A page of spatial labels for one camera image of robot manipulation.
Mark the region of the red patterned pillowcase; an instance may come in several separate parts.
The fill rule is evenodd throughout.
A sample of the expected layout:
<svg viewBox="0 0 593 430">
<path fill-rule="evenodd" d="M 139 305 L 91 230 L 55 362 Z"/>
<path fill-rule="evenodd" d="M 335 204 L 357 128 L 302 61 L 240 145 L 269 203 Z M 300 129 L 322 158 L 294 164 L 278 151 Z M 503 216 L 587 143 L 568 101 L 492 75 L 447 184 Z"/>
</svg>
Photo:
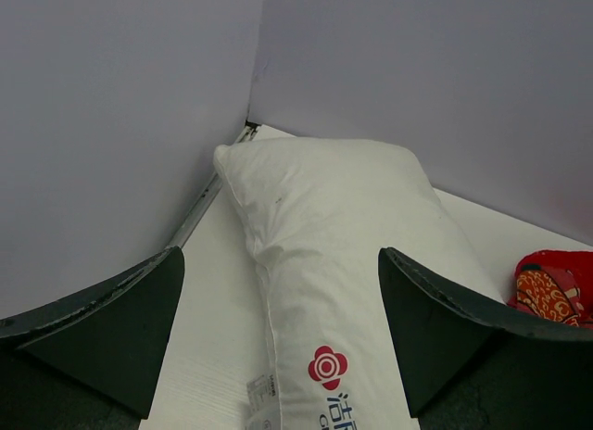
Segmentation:
<svg viewBox="0 0 593 430">
<path fill-rule="evenodd" d="M 514 271 L 508 305 L 556 323 L 592 327 L 592 253 L 540 250 L 522 258 Z"/>
</svg>

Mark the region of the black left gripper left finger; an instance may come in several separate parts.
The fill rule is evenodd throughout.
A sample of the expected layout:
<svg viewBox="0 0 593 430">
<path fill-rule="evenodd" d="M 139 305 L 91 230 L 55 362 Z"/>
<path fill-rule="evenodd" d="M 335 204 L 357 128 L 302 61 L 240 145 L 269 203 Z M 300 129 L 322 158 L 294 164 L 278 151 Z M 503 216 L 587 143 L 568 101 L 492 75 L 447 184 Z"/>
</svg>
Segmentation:
<svg viewBox="0 0 593 430">
<path fill-rule="evenodd" d="M 152 408 L 183 288 L 168 247 L 1 321 L 4 429 L 136 429 Z"/>
</svg>

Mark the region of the white pillow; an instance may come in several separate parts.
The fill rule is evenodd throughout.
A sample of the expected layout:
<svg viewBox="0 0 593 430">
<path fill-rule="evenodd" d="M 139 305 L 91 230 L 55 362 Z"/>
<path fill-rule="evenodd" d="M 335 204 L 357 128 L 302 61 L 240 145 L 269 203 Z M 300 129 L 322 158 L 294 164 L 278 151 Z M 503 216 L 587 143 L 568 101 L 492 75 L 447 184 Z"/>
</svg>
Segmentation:
<svg viewBox="0 0 593 430">
<path fill-rule="evenodd" d="M 415 429 L 378 276 L 392 247 L 500 300 L 418 159 L 371 140 L 221 145 L 214 165 L 254 260 L 284 429 Z"/>
</svg>

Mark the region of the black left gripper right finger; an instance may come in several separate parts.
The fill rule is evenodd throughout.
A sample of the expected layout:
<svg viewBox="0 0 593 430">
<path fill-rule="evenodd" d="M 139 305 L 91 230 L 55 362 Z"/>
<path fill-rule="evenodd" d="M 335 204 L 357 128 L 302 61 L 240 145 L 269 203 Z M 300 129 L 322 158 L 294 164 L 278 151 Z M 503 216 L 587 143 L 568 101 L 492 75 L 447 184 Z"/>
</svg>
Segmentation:
<svg viewBox="0 0 593 430">
<path fill-rule="evenodd" d="M 410 415 L 423 429 L 588 429 L 592 334 L 528 315 L 394 248 L 379 280 Z"/>
</svg>

